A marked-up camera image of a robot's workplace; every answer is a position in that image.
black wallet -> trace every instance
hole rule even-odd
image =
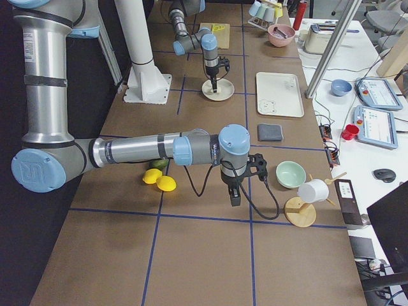
[[[281,142],[283,141],[282,126],[279,124],[258,124],[258,141]]]

white cup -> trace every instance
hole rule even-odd
[[[273,18],[275,17],[275,9],[274,8],[267,8],[265,14],[263,15],[263,20],[267,22],[273,22]]]
[[[311,180],[299,186],[298,196],[306,203],[321,202],[329,197],[329,187],[322,180]]]

wooden spoon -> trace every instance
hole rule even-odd
[[[342,174],[340,174],[340,175],[337,175],[335,178],[332,178],[332,179],[326,178],[326,179],[324,180],[324,182],[325,182],[326,184],[330,185],[332,182],[334,182],[335,180],[339,179],[340,177],[343,177],[343,176],[346,175],[346,174],[347,174],[347,172],[344,172],[344,173],[342,173]]]

red cup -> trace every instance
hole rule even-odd
[[[342,132],[342,138],[345,140],[352,140],[359,132],[360,129],[358,128],[358,126],[355,126],[354,124],[348,124]]]

round wooden stand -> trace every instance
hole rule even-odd
[[[284,207],[286,219],[295,226],[306,228],[316,220],[316,209],[298,196],[289,199]]]

